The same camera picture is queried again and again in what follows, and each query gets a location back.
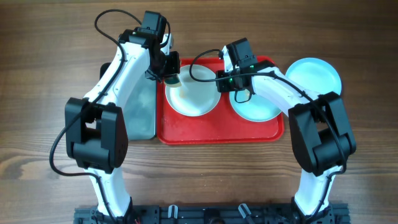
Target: plate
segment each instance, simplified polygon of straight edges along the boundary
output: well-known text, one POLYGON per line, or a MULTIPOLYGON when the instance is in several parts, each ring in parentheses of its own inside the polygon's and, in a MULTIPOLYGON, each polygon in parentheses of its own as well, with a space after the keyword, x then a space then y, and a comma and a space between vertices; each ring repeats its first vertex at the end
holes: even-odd
MULTIPOLYGON (((242 118, 254 121, 264 122, 269 121, 278 116, 281 110, 276 107, 271 101, 255 94, 252 95, 251 99, 245 103, 237 103, 234 99, 235 92, 229 93, 229 101, 231 102, 232 108, 242 118)), ((249 91, 239 91, 236 96, 237 101, 245 101, 249 98, 249 91)))
MULTIPOLYGON (((166 86, 166 99, 169 105, 178 113, 185 116, 201 116, 210 112, 219 102, 221 93, 217 91, 215 82, 197 82, 189 75, 189 65, 180 68, 182 86, 166 86)), ((211 79, 216 74, 201 65, 192 67, 195 78, 211 79)))
POLYGON ((328 62, 318 58, 303 58, 294 62, 287 69, 286 77, 321 94, 331 91, 341 94, 341 80, 337 71, 328 62))

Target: red placemat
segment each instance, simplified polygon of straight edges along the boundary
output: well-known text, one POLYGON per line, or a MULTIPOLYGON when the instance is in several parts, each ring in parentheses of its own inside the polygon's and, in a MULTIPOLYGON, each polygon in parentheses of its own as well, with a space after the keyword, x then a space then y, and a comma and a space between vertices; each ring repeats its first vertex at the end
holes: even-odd
MULTIPOLYGON (((258 61, 270 60, 258 56, 258 61)), ((181 59, 181 67, 190 65, 192 58, 181 59)), ((224 69, 218 58, 200 58, 197 65, 213 72, 224 69)), ((222 93, 217 106, 209 113, 197 117, 176 112, 167 102, 165 85, 157 86, 157 137, 166 144, 214 144, 233 142, 269 142, 284 132, 282 114, 265 122, 252 122, 240 117, 229 102, 229 93, 222 93)))

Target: black cable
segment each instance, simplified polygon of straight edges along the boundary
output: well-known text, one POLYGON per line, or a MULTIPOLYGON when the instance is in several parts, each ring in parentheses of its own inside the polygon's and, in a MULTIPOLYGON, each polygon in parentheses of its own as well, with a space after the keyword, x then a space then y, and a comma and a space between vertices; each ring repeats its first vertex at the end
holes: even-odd
POLYGON ((160 48, 165 47, 167 45, 167 43, 169 42, 169 38, 170 38, 170 24, 168 21, 166 21, 166 23, 167 23, 167 27, 169 28, 169 34, 167 35, 166 42, 164 42, 163 44, 160 44, 160 48))
POLYGON ((124 55, 124 50, 122 48, 122 46, 120 45, 120 43, 115 40, 114 38, 112 38, 111 36, 109 36, 108 34, 105 34, 100 28, 98 28, 97 23, 98 23, 98 19, 108 13, 108 12, 121 12, 121 13, 125 13, 129 16, 131 16, 133 19, 135 19, 139 24, 141 24, 141 21, 139 19, 137 19, 137 17, 135 17, 134 15, 130 14, 129 12, 120 10, 120 9, 109 9, 106 11, 103 11, 102 13, 100 13, 97 18, 94 21, 94 27, 95 29, 102 35, 104 35, 106 38, 108 38, 109 40, 112 40, 112 42, 114 42, 120 49, 121 51, 121 61, 119 64, 118 69, 116 69, 115 73, 113 74, 113 76, 111 77, 111 79, 109 80, 109 82, 105 85, 105 87, 103 88, 103 90, 101 92, 98 93, 98 96, 89 104, 89 106, 87 106, 86 108, 84 108, 80 113, 78 113, 60 132, 60 134, 57 136, 57 138, 55 138, 54 143, 51 147, 50 150, 50 156, 49 156, 49 161, 50 161, 50 167, 51 169, 56 172, 59 175, 65 176, 65 177, 76 177, 76 176, 84 176, 84 175, 88 175, 88 176, 92 176, 96 179, 97 183, 98 183, 98 187, 99 187, 99 191, 101 193, 102 199, 104 201, 105 207, 106 207, 106 211, 109 214, 109 217, 111 218, 112 222, 116 224, 116 220, 113 217, 113 214, 111 213, 111 210, 109 208, 109 202, 106 199, 105 193, 104 193, 104 188, 101 184, 101 177, 89 172, 78 172, 78 173, 65 173, 62 172, 60 170, 58 170, 55 167, 54 164, 54 154, 55 154, 55 150, 58 146, 58 143, 60 142, 62 136, 70 129, 70 127, 79 119, 81 118, 85 113, 87 113, 87 111, 95 104, 97 103, 107 92, 108 88, 112 85, 112 82, 115 80, 115 78, 118 76, 119 72, 121 71, 121 69, 123 68, 124 65, 124 60, 125 60, 125 55, 124 55))
POLYGON ((303 97, 305 97, 305 98, 311 103, 311 105, 318 111, 318 113, 320 114, 320 116, 322 117, 322 119, 323 119, 323 120, 326 122, 326 124, 328 125, 329 130, 330 130, 330 132, 331 132, 331 135, 333 136, 333 139, 334 139, 334 141, 336 142, 336 145, 337 145, 337 148, 338 148, 338 152, 339 152, 341 161, 342 161, 342 163, 343 163, 343 169, 342 169, 342 170, 339 170, 339 171, 332 172, 331 174, 329 174, 329 175, 326 177, 326 178, 327 178, 326 186, 325 186, 325 189, 324 189, 324 191, 323 191, 323 193, 322 193, 321 200, 319 201, 319 204, 317 205, 317 207, 316 207, 314 213, 313 213, 310 217, 308 217, 308 218, 306 219, 305 222, 306 222, 306 223, 310 223, 310 222, 314 221, 313 219, 318 215, 318 212, 319 212, 320 208, 322 207, 323 202, 324 202, 325 199, 326 199, 326 195, 327 195, 327 193, 328 193, 328 189, 329 189, 329 186, 330 186, 330 182, 331 182, 332 177, 333 177, 334 175, 344 174, 344 173, 346 172, 346 170, 347 170, 347 160, 346 160, 346 158, 345 158, 345 155, 344 155, 344 152, 343 152, 343 148, 342 148, 342 146, 341 146, 341 144, 340 144, 340 141, 339 141, 339 139, 338 139, 338 136, 337 136, 335 130, 333 129, 333 126, 330 124, 329 119, 326 117, 325 112, 324 112, 321 108, 319 108, 319 106, 314 102, 314 100, 313 100, 312 98, 310 98, 304 91, 302 91, 302 90, 300 90, 299 88, 297 88, 297 86, 295 86, 294 84, 292 84, 292 83, 289 82, 288 80, 286 80, 286 79, 284 79, 284 78, 281 78, 281 77, 277 76, 274 72, 270 72, 270 73, 244 73, 244 74, 233 75, 233 76, 231 76, 231 77, 221 77, 221 78, 214 78, 214 79, 208 79, 208 80, 201 80, 201 79, 195 78, 195 77, 192 75, 192 67, 193 67, 193 64, 194 64, 201 56, 203 56, 203 55, 205 55, 205 54, 208 54, 208 53, 210 53, 210 52, 219 52, 219 55, 222 53, 222 51, 219 50, 219 49, 212 49, 212 50, 207 50, 207 51, 205 51, 205 52, 199 54, 198 56, 196 56, 196 57, 193 59, 191 65, 190 65, 190 68, 189 68, 189 74, 190 74, 190 76, 191 76, 191 78, 192 78, 193 80, 198 81, 198 82, 218 82, 218 81, 227 80, 227 79, 234 78, 234 77, 242 77, 242 76, 246 76, 246 75, 250 75, 250 76, 252 76, 252 75, 260 75, 260 76, 267 76, 267 77, 275 78, 275 79, 278 79, 278 80, 280 80, 280 81, 282 81, 282 82, 288 84, 290 87, 292 87, 292 88, 293 88, 294 90, 296 90, 298 93, 300 93, 303 97))

